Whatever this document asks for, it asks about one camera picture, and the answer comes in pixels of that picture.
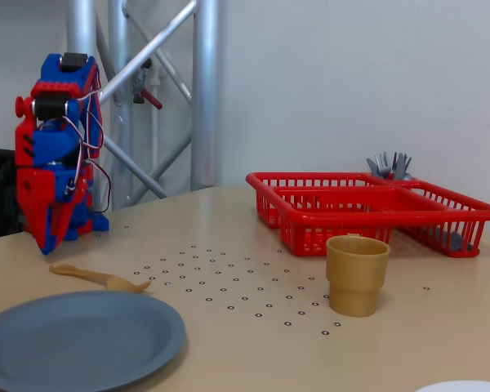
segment gray fork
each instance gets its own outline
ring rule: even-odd
[[[389,161],[386,158],[386,153],[376,155],[376,163],[377,169],[383,178],[389,178],[390,173],[392,172],[392,165],[389,164]]]

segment red plastic basket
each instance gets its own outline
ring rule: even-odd
[[[479,254],[490,204],[414,181],[383,180],[365,173],[252,173],[256,209],[281,229],[298,256],[323,256],[335,235],[361,234],[388,243],[400,228],[452,257]]]

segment white wall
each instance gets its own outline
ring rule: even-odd
[[[15,98],[29,95],[47,54],[64,48],[65,2],[0,1],[0,148],[15,148]]]
[[[133,2],[153,33],[187,3]],[[64,47],[62,3],[0,2],[0,147],[13,147],[15,96]],[[223,3],[220,184],[252,171],[365,171],[366,157],[400,150],[413,175],[490,202],[490,0]],[[192,20],[166,49],[190,82]],[[164,156],[190,111],[168,78],[158,98]],[[150,108],[134,113],[135,146],[146,145]],[[189,188],[189,155],[164,177],[171,194]],[[149,155],[136,159],[151,170]]]
[[[225,4],[221,184],[398,150],[490,202],[490,0]]]

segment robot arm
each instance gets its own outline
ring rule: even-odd
[[[17,197],[45,255],[63,239],[109,229],[107,219],[91,211],[89,192],[87,160],[99,157],[103,143],[99,89],[94,57],[51,54],[30,96],[16,99],[16,115],[24,117],[16,128]]]

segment red handle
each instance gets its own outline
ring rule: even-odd
[[[141,96],[143,96],[148,102],[150,102],[150,104],[156,109],[160,110],[163,107],[162,103],[157,100],[156,97],[153,96],[146,88],[142,90]]]

